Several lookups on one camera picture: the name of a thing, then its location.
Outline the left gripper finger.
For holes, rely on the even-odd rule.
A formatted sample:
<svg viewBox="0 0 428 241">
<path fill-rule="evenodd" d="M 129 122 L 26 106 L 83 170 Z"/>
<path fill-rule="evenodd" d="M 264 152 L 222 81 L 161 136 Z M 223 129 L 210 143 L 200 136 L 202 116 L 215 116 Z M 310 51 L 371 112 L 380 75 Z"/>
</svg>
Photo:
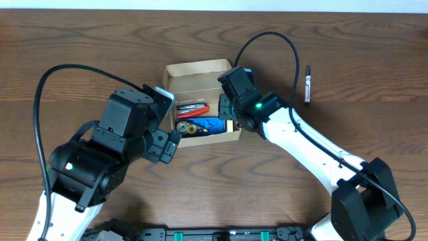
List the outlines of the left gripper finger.
<svg viewBox="0 0 428 241">
<path fill-rule="evenodd" d="M 175 152 L 177 150 L 178 144 L 181 140 L 181 136 L 182 136 L 182 134 L 176 130 L 172 130 L 168 134 L 168 139 L 165 142 L 164 149 L 163 149 L 162 154 L 160 156 L 160 160 L 163 163 L 169 164 L 172 161 L 172 159 L 175 155 Z"/>
<path fill-rule="evenodd" d="M 166 132 L 158 129 L 153 134 L 152 144 L 144 152 L 143 158 L 152 163 L 158 163 L 159 161 L 162 163 L 169 163 L 169 157 L 164 155 L 164 149 L 168 141 L 168 137 L 169 135 Z"/>
</svg>

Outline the correction tape dispenser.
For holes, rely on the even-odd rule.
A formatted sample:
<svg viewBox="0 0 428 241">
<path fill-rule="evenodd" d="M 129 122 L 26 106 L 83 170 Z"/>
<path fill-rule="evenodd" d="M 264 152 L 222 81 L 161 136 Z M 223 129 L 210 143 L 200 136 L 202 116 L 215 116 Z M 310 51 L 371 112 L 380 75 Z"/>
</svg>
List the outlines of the correction tape dispenser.
<svg viewBox="0 0 428 241">
<path fill-rule="evenodd" d="M 187 135 L 195 135 L 197 133 L 207 133 L 208 129 L 204 126 L 183 120 L 177 123 L 176 129 Z"/>
</svg>

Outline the blue plastic case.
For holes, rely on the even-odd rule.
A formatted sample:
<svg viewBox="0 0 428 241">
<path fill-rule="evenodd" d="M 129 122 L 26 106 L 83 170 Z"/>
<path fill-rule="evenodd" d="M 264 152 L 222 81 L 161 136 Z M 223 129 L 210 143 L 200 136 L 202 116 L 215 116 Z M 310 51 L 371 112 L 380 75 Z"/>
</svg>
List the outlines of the blue plastic case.
<svg viewBox="0 0 428 241">
<path fill-rule="evenodd" d="M 197 131 L 195 137 L 217 135 L 226 131 L 225 121 L 218 117 L 188 118 L 188 121 L 207 129 L 207 132 Z"/>
</svg>

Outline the black whiteboard marker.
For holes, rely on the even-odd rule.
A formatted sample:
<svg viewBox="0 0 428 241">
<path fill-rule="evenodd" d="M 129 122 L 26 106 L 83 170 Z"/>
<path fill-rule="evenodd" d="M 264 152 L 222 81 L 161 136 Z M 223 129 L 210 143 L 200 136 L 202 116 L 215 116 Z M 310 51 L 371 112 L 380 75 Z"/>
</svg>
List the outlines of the black whiteboard marker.
<svg viewBox="0 0 428 241">
<path fill-rule="evenodd" d="M 310 94 L 311 94 L 311 66 L 306 66 L 306 77 L 305 77 L 305 97 L 304 97 L 304 105 L 310 105 Z"/>
</svg>

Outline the yellow highlighter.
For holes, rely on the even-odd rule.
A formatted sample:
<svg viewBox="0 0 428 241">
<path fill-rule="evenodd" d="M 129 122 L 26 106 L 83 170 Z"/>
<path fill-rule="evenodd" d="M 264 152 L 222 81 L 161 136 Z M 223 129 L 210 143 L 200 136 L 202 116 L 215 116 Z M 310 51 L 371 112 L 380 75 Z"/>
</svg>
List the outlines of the yellow highlighter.
<svg viewBox="0 0 428 241">
<path fill-rule="evenodd" d="M 233 132 L 233 121 L 232 120 L 227 120 L 226 121 L 226 131 L 228 133 L 232 133 Z"/>
</svg>

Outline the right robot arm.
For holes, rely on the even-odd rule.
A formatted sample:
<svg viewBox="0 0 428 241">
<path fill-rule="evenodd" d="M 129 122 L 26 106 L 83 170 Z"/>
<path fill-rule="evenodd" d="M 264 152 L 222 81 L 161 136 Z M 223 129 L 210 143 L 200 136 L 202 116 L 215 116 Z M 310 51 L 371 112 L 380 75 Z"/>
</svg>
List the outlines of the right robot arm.
<svg viewBox="0 0 428 241">
<path fill-rule="evenodd" d="M 403 215 L 391 168 L 353 155 L 313 129 L 280 96 L 263 95 L 240 66 L 218 78 L 219 116 L 276 144 L 298 160 L 332 197 L 331 212 L 313 225 L 315 240 L 380 240 Z"/>
</svg>

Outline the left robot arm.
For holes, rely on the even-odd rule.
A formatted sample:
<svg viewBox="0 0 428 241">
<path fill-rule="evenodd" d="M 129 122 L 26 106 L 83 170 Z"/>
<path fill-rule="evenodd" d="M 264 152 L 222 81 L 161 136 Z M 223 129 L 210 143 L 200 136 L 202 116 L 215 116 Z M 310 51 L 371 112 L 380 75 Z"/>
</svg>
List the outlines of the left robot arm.
<svg viewBox="0 0 428 241">
<path fill-rule="evenodd" d="M 51 154 L 50 192 L 39 199 L 28 240 L 79 240 L 131 163 L 170 163 L 181 134 L 159 126 L 174 105 L 174 94 L 160 87 L 116 89 L 101 119 Z"/>
</svg>

